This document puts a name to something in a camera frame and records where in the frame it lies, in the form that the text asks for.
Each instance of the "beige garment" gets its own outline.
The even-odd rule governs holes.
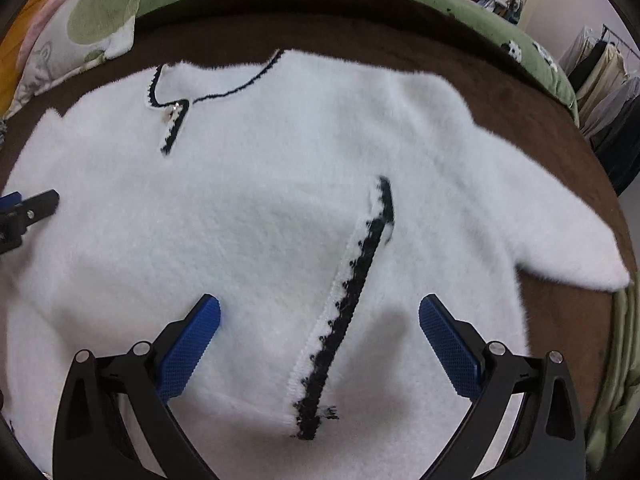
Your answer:
[[[593,109],[611,91],[618,88],[626,80],[625,60],[616,47],[608,44],[587,81],[576,94],[580,124],[584,124]]]

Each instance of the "white wall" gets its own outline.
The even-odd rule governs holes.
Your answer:
[[[603,23],[635,45],[608,0],[539,0],[526,32],[557,59],[585,25],[600,33]]]

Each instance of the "blue gripper pad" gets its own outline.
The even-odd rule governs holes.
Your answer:
[[[220,303],[209,297],[180,334],[158,367],[156,391],[164,404],[179,396],[220,326]]]
[[[420,302],[420,328],[461,397],[476,400],[482,392],[481,365],[455,329],[455,320],[434,294]]]
[[[22,202],[22,195],[17,191],[6,196],[0,197],[0,211],[11,209],[13,206]]]

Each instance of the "black trim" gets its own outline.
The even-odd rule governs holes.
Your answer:
[[[225,92],[223,94],[209,94],[203,97],[198,97],[193,101],[193,104],[199,103],[201,101],[205,101],[206,99],[217,99],[219,97],[227,97],[231,94],[235,94],[236,92],[244,90],[248,86],[251,86],[256,81],[258,81],[258,79],[260,79],[263,75],[265,75],[269,70],[271,70],[273,66],[280,60],[280,58],[282,57],[282,54],[284,54],[284,50],[277,51],[276,54],[271,58],[270,62],[268,62],[267,65],[262,70],[260,70],[260,72],[254,75],[246,83],[240,85],[238,88],[234,88],[233,90],[230,90],[229,92]]]
[[[299,430],[296,436],[301,440],[312,440],[316,436],[316,431],[321,421],[321,417],[318,415],[318,405],[329,368],[334,361],[335,353],[344,340],[349,323],[358,305],[373,256],[376,254],[382,239],[383,230],[387,224],[394,223],[394,206],[388,178],[380,176],[378,189],[380,190],[379,200],[382,202],[383,209],[376,218],[367,221],[369,226],[367,237],[358,242],[360,256],[356,260],[349,262],[350,266],[353,267],[353,275],[350,280],[342,284],[344,295],[340,301],[335,303],[340,314],[338,314],[337,318],[328,322],[331,327],[331,333],[328,336],[320,337],[322,348],[317,354],[309,357],[314,365],[313,371],[309,374],[309,377],[300,381],[305,387],[305,396],[302,400],[295,402],[293,406],[298,410],[296,421]]]
[[[260,79],[263,75],[265,75],[269,70],[271,70],[273,66],[280,60],[280,58],[282,57],[282,54],[284,54],[284,51],[278,50],[276,54],[271,58],[271,60],[267,63],[267,65],[262,70],[260,70],[260,72],[258,72],[255,76],[249,79],[249,81],[247,81],[246,83],[241,84],[239,87],[236,87],[228,92],[224,92],[223,94],[208,94],[202,97],[198,97],[194,99],[193,104],[206,101],[208,99],[217,99],[217,98],[227,97],[229,95],[232,95],[232,94],[238,93],[239,91],[244,90],[248,86],[251,86],[256,81],[258,81],[258,79]],[[174,106],[174,105],[180,105],[182,107],[178,112],[178,116],[174,120],[174,124],[172,124],[171,128],[169,129],[169,135],[165,139],[164,146],[160,149],[160,151],[163,154],[169,155],[169,152],[171,152],[171,148],[174,146],[175,139],[177,139],[178,137],[178,131],[180,131],[180,126],[182,126],[182,122],[184,121],[184,118],[187,115],[187,111],[189,111],[190,102],[188,99],[178,99],[176,101],[170,101],[168,103],[158,102],[158,99],[156,98],[156,87],[158,86],[158,81],[160,81],[160,75],[162,73],[162,69],[164,68],[164,66],[165,64],[163,63],[162,65],[159,65],[158,67],[156,67],[156,73],[154,74],[154,78],[151,80],[151,84],[149,85],[149,91],[148,91],[147,97],[149,100],[149,104],[153,108],[167,108],[169,106]]]
[[[178,99],[177,101],[170,101],[164,104],[158,102],[158,99],[156,99],[156,86],[158,85],[158,81],[160,81],[160,74],[162,73],[163,67],[164,63],[156,68],[154,78],[151,81],[151,85],[149,85],[148,99],[149,104],[153,108],[167,108],[174,105],[180,105],[182,107],[178,112],[178,116],[174,120],[174,124],[172,124],[172,126],[169,128],[169,135],[164,139],[164,146],[160,148],[160,151],[164,155],[169,155],[169,152],[171,152],[171,148],[174,146],[175,139],[177,139],[178,137],[180,126],[182,126],[182,122],[187,115],[190,103],[188,99]]]

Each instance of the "white pillow with green pattern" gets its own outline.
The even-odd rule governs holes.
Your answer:
[[[7,119],[31,98],[133,46],[140,0],[67,0],[29,55]]]

